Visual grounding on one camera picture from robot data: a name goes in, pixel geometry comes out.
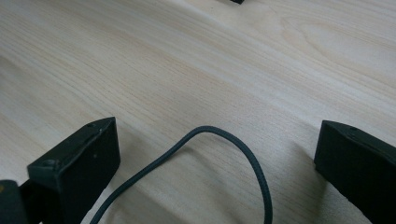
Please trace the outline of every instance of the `black cord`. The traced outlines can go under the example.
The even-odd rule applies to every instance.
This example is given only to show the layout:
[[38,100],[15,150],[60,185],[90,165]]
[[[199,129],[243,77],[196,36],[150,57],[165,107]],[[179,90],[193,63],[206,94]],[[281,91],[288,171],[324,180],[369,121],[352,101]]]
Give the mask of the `black cord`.
[[125,181],[121,186],[119,186],[102,204],[99,210],[96,212],[95,216],[92,218],[91,224],[96,224],[101,219],[102,215],[105,213],[107,208],[116,200],[125,190],[130,188],[133,184],[135,184],[138,180],[140,180],[143,176],[150,173],[152,170],[160,166],[166,160],[168,160],[175,152],[177,152],[181,147],[184,146],[190,139],[192,139],[198,133],[213,133],[220,137],[223,137],[234,145],[236,145],[247,157],[248,161],[251,164],[251,167],[256,174],[257,180],[259,181],[260,189],[262,190],[262,199],[264,203],[264,224],[272,223],[273,218],[273,208],[271,202],[270,190],[268,189],[267,182],[265,181],[264,173],[262,172],[262,168],[260,167],[259,162],[257,161],[254,154],[248,148],[245,143],[239,140],[237,137],[232,135],[231,133],[227,133],[226,131],[212,127],[212,126],[201,126],[193,129],[191,132],[187,133],[180,141],[178,141],[173,147],[171,147],[167,152],[161,155],[160,158],[146,166],[143,170],[139,171],[136,175],[132,176],[130,179]]

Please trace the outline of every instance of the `light wood surface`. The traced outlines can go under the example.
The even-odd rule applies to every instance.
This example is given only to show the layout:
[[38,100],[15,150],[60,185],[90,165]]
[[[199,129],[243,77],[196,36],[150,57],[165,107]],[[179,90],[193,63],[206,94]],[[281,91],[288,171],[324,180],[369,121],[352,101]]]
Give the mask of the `light wood surface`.
[[[0,179],[82,125],[117,118],[109,193],[200,125],[257,155],[274,223],[369,223],[313,164],[323,119],[396,146],[396,1],[0,1]],[[103,223],[262,223],[248,161],[209,134]]]

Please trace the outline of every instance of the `wood grain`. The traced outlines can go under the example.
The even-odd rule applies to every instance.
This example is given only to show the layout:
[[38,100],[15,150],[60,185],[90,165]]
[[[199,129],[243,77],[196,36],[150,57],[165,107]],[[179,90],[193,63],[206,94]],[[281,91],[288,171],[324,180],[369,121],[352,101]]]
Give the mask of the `wood grain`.
[[[396,145],[396,2],[0,2],[0,179],[79,127],[117,118],[109,193],[192,128],[257,155],[274,223],[369,223],[315,172],[323,119]],[[262,223],[243,154],[209,134],[142,179],[103,223]]]

